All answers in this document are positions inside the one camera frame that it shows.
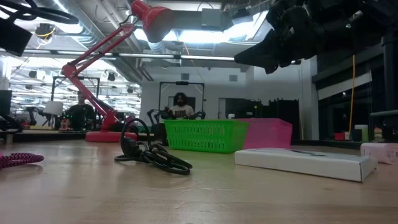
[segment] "black monitor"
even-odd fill
[[[0,90],[0,114],[9,115],[11,109],[11,90]]]

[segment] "green plastic basket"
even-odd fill
[[[169,147],[230,153],[243,149],[248,123],[235,120],[165,120]]]

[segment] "wooden table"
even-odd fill
[[[35,142],[0,151],[45,156],[0,170],[2,224],[398,223],[398,166],[380,165],[360,184],[236,166],[233,155],[170,151],[194,166],[178,176],[113,162],[121,153],[113,143]]]

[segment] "white cardboard box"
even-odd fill
[[[363,182],[377,169],[377,159],[288,149],[248,149],[235,152],[235,164]]]

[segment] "man with long hair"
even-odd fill
[[[190,117],[195,114],[193,108],[187,104],[188,97],[184,93],[177,93],[174,96],[174,105],[170,111],[172,111],[173,116],[177,119],[182,119],[184,117]]]

